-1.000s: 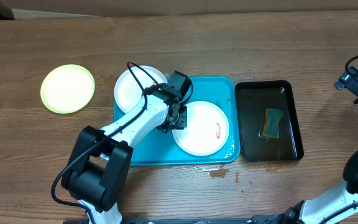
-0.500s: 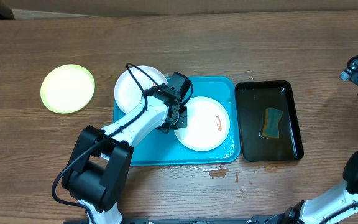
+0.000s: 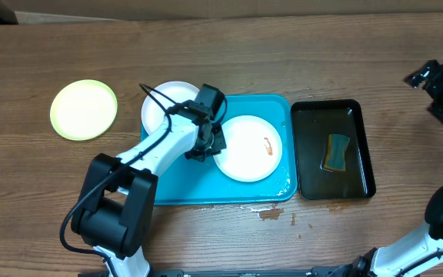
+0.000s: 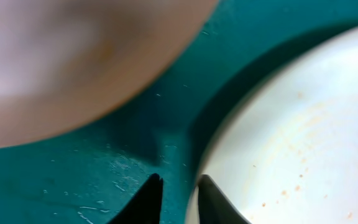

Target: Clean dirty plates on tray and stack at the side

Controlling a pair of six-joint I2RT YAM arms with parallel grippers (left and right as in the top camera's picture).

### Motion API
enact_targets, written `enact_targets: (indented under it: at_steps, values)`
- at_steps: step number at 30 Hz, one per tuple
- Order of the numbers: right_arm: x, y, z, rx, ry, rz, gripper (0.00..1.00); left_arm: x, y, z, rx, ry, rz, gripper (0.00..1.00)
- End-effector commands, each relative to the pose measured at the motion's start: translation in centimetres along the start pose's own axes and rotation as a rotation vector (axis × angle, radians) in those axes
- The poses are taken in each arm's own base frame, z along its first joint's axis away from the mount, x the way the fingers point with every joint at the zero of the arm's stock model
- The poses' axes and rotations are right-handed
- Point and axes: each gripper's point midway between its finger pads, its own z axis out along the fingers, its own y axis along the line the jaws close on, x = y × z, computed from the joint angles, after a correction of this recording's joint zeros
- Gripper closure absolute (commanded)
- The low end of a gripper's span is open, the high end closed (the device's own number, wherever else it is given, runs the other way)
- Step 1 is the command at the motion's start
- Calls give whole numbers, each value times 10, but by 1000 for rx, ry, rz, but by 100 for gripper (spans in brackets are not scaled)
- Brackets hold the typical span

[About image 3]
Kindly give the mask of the green yellow sponge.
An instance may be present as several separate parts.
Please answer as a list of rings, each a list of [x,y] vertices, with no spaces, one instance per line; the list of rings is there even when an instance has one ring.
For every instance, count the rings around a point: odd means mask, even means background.
[[[344,172],[346,170],[345,153],[350,138],[342,134],[330,134],[325,148],[322,168],[331,172]]]

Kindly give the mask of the yellow-green rimmed plate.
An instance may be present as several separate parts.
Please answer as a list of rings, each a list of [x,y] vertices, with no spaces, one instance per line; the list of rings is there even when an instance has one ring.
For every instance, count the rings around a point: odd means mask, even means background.
[[[99,137],[118,112],[115,93],[105,83],[83,79],[66,85],[53,99],[49,118],[63,138],[85,141]]]

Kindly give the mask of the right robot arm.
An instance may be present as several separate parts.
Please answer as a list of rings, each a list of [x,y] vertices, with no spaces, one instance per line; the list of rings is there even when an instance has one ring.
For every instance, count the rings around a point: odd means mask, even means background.
[[[411,87],[419,85],[432,99],[428,111],[443,124],[443,64],[427,61],[405,78]],[[373,248],[353,263],[340,265],[323,276],[419,276],[443,263],[443,186],[431,197],[425,221],[397,242]]]

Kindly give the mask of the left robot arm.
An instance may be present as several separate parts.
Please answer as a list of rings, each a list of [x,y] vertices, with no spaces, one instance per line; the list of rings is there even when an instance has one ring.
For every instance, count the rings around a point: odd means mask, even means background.
[[[106,264],[104,276],[147,276],[142,244],[152,217],[159,177],[181,155],[204,161],[225,148],[221,119],[225,100],[208,104],[186,101],[165,108],[161,126],[120,157],[97,155],[85,176],[77,203],[63,220],[88,244],[69,245],[71,252],[98,255]]]

